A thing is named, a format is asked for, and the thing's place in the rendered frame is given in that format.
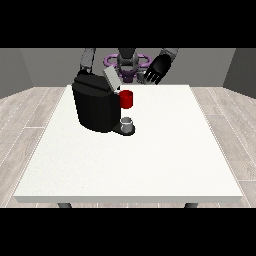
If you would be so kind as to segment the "red pod holder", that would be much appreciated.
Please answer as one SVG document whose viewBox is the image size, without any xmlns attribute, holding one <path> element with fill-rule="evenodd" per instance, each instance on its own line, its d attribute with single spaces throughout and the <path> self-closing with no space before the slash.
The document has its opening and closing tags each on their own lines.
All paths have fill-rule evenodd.
<svg viewBox="0 0 256 256">
<path fill-rule="evenodd" d="M 119 92 L 120 107 L 129 109 L 133 106 L 133 92 L 130 90 L 122 90 Z"/>
</svg>

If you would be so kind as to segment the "small grey cup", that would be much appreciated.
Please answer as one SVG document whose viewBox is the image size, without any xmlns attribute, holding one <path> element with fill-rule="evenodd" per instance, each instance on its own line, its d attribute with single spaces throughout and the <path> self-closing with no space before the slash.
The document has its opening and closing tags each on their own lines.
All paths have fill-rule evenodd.
<svg viewBox="0 0 256 256">
<path fill-rule="evenodd" d="M 133 121 L 130 117 L 123 117 L 121 120 L 120 120 L 120 123 L 121 123 L 121 130 L 124 132 L 124 133 L 129 133 L 132 131 L 133 129 Z"/>
</svg>

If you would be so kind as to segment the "pale grey machine lid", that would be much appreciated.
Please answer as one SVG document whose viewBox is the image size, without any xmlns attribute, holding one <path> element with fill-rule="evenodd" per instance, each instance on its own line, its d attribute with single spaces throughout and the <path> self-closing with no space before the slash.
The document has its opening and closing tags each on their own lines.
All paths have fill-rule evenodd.
<svg viewBox="0 0 256 256">
<path fill-rule="evenodd" d="M 105 68 L 103 70 L 103 75 L 112 91 L 116 91 L 121 86 L 121 80 L 119 79 L 113 66 Z"/>
</svg>

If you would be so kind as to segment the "black coffee machine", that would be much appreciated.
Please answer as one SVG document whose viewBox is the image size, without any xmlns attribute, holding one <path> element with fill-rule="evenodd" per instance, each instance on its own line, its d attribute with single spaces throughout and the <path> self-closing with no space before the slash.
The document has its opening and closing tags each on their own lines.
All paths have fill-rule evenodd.
<svg viewBox="0 0 256 256">
<path fill-rule="evenodd" d="M 121 108 L 119 92 L 111 90 L 106 78 L 98 75 L 79 75 L 74 79 L 72 91 L 79 122 L 85 128 L 101 133 L 116 132 L 123 136 L 135 133 L 135 126 L 129 133 L 121 130 Z"/>
</svg>

